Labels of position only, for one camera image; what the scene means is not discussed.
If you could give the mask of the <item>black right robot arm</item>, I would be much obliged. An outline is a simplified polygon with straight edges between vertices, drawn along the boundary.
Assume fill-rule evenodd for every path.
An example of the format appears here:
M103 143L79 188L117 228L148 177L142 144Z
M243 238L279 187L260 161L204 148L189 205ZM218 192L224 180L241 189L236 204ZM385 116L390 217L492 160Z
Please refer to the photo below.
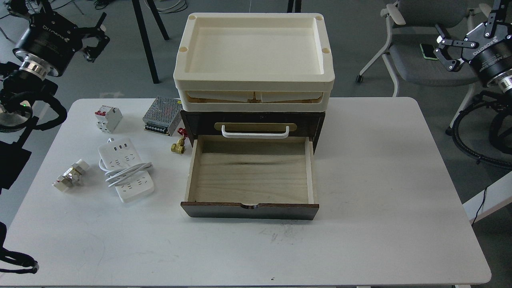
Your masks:
M492 166L511 168L510 162L487 157L477 153L464 144L460 138L458 127L463 118L482 106L493 108L497 115L490 124L488 139L497 150L510 154L510 146L504 139L511 134L511 129L499 134L505 118L511 115L511 70L512 46L511 24L506 23L507 0L496 0L489 11L488 17L477 27L469 31L463 40L454 40L440 24L435 27L439 33L438 47L434 54L446 70L457 72L466 62L476 73L483 87L497 85L501 93L481 91L478 100L459 112L452 126L454 144L466 155L475 158L477 163L486 162Z

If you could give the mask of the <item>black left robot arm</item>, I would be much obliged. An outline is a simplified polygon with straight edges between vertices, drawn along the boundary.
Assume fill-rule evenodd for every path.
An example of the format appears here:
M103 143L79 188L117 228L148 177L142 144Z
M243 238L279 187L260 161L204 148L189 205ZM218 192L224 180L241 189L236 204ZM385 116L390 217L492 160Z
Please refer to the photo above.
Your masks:
M55 98L57 84L48 76L62 76L75 53L81 51L93 62L109 43L101 25L102 13L94 27L78 27L55 11L28 16L29 27L15 48L14 55L21 64L1 64L4 76L1 89L1 131L15 132L29 126L33 117L32 105L44 101L57 114L54 120L34 124L36 130L47 130L62 124L67 111Z

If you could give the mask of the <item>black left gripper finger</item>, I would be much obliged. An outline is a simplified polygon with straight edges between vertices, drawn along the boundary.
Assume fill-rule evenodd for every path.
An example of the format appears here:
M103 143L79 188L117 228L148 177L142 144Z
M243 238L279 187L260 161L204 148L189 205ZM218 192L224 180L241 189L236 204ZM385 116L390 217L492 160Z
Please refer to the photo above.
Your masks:
M88 62L95 62L97 57L103 52L104 48L110 42L110 38L105 35L104 31L92 31L91 33L84 34L82 39L87 38L96 38L98 43L95 47L86 46L82 48L82 53L84 54L84 58Z
M106 28L103 26L103 22L106 17L107 14L103 12L93 27L75 28L74 34L77 35L80 39L96 38L98 41L108 40L108 37L105 34Z

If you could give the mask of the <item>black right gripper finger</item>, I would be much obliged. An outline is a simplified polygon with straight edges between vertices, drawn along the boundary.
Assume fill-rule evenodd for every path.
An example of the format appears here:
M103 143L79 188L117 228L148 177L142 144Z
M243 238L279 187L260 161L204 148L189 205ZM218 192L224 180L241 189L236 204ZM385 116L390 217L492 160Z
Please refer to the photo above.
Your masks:
M484 37L490 39L494 36L497 24L505 18L505 1L494 0L492 7L482 3L482 13L488 17L485 23Z
M462 68L464 62L470 62L478 48L478 43L470 40L454 40L442 24L436 24L440 35L438 47L434 54L441 64L450 72L457 72Z

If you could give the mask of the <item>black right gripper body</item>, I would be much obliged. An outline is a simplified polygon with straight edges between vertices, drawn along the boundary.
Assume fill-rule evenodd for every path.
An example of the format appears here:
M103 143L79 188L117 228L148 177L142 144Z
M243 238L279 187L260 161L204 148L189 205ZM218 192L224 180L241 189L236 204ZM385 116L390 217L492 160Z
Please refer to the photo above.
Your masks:
M485 38L486 22L472 29L466 38L478 47L463 48L462 59L477 75L484 87L511 86L511 24L498 22L492 38Z

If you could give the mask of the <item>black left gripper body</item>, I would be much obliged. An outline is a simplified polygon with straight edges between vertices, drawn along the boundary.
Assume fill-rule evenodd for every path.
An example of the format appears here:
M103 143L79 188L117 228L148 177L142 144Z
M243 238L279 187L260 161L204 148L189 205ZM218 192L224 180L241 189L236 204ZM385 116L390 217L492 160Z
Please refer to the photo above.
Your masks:
M35 55L49 64L50 76L62 76L79 50L77 29L76 24L57 12L33 14L13 53L19 60L28 54Z

